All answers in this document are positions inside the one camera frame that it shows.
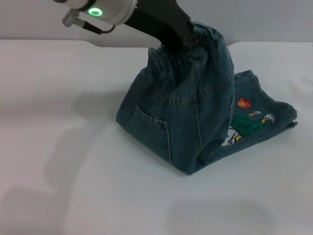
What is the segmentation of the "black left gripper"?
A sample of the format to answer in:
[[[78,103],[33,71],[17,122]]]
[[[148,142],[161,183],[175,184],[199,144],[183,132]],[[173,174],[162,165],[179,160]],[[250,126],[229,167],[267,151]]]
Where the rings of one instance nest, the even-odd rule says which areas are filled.
[[[158,39],[169,52],[199,45],[191,18],[175,0],[139,0],[125,24]]]

